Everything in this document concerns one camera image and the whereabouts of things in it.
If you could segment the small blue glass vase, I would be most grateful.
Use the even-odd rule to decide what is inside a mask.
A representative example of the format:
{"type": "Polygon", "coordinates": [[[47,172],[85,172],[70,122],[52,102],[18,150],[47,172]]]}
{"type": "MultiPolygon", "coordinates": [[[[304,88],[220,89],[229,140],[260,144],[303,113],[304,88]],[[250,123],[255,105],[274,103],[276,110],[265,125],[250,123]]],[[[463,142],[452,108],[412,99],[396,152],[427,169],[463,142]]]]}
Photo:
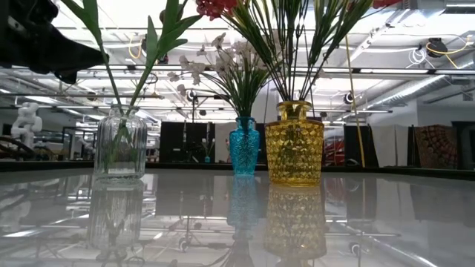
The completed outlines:
{"type": "Polygon", "coordinates": [[[234,175],[253,175],[258,161],[260,134],[249,116],[236,118],[237,128],[229,134],[229,151],[234,175]]]}

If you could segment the pale pink flower stem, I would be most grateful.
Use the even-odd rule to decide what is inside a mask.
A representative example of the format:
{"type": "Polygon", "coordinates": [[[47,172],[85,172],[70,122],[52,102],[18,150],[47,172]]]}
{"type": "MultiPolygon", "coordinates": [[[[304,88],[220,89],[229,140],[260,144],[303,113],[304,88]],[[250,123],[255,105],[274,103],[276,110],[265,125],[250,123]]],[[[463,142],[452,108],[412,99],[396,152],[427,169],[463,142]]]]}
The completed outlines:
{"type": "Polygon", "coordinates": [[[153,20],[150,16],[148,16],[148,27],[147,27],[147,34],[146,34],[146,49],[147,49],[147,56],[146,56],[146,63],[145,63],[145,70],[143,73],[143,77],[145,79],[148,78],[149,73],[151,72],[153,66],[157,58],[159,57],[158,52],[158,41],[159,38],[157,36],[157,31],[155,29],[153,20]]]}

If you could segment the silver air duct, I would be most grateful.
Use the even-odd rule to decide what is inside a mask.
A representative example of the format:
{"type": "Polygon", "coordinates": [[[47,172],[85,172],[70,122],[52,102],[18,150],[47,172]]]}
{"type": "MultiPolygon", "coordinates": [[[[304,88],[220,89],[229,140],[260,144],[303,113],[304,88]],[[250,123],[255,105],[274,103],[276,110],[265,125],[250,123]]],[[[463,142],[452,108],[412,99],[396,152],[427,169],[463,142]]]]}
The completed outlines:
{"type": "Polygon", "coordinates": [[[469,80],[475,81],[475,74],[463,76],[438,75],[420,81],[407,82],[392,89],[387,96],[382,95],[369,102],[366,110],[372,111],[383,107],[394,107],[451,85],[462,85],[469,80]]]}

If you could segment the clear ribbed glass vase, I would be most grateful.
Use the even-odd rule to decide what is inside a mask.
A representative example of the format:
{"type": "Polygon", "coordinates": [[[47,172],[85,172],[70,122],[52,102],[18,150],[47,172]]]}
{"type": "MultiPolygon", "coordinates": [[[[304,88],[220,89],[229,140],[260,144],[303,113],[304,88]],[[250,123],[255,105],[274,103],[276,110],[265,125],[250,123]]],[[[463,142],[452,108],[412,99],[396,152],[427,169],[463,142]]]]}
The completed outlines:
{"type": "Polygon", "coordinates": [[[115,104],[98,124],[94,176],[99,179],[140,179],[145,173],[147,124],[139,109],[115,104]]]}

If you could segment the yellow diamond-pattern glass vase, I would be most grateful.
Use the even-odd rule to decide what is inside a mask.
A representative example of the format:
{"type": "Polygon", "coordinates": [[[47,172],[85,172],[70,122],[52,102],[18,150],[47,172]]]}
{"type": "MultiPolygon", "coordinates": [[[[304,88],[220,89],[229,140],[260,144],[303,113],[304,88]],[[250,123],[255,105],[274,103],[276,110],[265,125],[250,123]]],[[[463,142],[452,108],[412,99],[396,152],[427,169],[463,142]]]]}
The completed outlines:
{"type": "Polygon", "coordinates": [[[285,101],[277,105],[281,119],[265,126],[271,183],[289,187],[321,184],[324,124],[307,118],[311,104],[285,101]]]}

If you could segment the white hanging cloth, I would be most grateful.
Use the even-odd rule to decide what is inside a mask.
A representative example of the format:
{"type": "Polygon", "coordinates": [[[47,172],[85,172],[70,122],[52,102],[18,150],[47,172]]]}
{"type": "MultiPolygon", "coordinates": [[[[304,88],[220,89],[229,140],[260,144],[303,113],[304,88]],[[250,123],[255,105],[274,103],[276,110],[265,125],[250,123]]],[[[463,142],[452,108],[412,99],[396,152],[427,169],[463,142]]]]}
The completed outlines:
{"type": "Polygon", "coordinates": [[[380,168],[407,166],[409,127],[372,126],[371,132],[380,168]]]}

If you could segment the patterned red tapestry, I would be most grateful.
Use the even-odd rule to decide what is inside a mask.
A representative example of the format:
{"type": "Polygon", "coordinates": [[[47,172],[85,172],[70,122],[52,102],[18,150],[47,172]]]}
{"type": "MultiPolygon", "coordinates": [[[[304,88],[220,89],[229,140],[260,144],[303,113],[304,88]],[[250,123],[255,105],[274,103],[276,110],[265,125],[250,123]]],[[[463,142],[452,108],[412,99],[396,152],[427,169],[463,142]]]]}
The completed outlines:
{"type": "Polygon", "coordinates": [[[457,169],[456,129],[444,125],[416,128],[416,143],[422,168],[457,169]]]}

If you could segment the black partition panel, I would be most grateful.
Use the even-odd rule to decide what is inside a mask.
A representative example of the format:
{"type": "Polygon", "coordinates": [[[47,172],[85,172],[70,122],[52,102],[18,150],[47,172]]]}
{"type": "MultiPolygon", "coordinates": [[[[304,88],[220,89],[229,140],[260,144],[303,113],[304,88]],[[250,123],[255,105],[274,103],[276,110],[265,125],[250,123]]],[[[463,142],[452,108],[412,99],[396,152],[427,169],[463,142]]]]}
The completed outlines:
{"type": "MultiPolygon", "coordinates": [[[[202,138],[209,140],[215,138],[214,124],[162,122],[159,163],[205,163],[202,138]]],[[[214,161],[214,148],[211,152],[212,161],[214,161]]]]}
{"type": "Polygon", "coordinates": [[[379,166],[370,126],[344,126],[344,165],[377,168],[379,166]]]}

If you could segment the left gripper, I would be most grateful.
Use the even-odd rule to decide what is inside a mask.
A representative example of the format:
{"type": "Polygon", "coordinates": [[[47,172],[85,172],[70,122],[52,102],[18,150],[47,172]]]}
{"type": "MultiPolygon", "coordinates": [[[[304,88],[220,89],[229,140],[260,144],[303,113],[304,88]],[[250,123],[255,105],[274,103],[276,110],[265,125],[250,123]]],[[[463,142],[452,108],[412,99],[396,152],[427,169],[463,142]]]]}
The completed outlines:
{"type": "Polygon", "coordinates": [[[63,36],[52,25],[58,13],[52,0],[0,0],[0,67],[20,65],[75,84],[80,70],[108,63],[108,54],[63,36]]]}

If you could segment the tiny blue vase with flowers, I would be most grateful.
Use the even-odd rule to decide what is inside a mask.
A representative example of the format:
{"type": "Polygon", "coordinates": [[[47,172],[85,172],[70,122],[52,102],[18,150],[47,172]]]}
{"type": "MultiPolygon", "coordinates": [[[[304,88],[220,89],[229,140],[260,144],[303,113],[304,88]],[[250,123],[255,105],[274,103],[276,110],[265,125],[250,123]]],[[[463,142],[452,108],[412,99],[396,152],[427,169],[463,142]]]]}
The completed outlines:
{"type": "Polygon", "coordinates": [[[207,138],[202,138],[202,146],[205,152],[205,158],[204,158],[205,163],[211,162],[211,152],[212,152],[212,149],[214,148],[214,144],[215,144],[215,139],[209,140],[207,138]]]}

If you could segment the white artificial flower bunch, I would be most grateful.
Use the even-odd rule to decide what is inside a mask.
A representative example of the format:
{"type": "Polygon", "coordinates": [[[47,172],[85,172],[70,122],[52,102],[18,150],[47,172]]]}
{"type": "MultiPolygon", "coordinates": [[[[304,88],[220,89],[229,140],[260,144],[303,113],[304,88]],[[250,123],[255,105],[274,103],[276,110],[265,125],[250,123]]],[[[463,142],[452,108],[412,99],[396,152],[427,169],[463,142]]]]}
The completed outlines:
{"type": "Polygon", "coordinates": [[[193,84],[205,78],[214,83],[216,96],[228,102],[235,113],[250,117],[255,99],[266,83],[266,71],[259,68],[260,57],[248,42],[236,42],[230,48],[215,48],[215,58],[205,63],[193,62],[181,56],[179,63],[185,74],[191,74],[193,84]]]}
{"type": "Polygon", "coordinates": [[[249,42],[234,43],[232,52],[229,92],[238,116],[251,116],[261,88],[269,82],[269,71],[249,42]]]}
{"type": "Polygon", "coordinates": [[[225,36],[222,33],[212,41],[216,53],[212,70],[217,74],[213,81],[224,92],[238,116],[250,117],[252,106],[268,81],[269,72],[250,42],[235,42],[224,48],[225,36]]]}

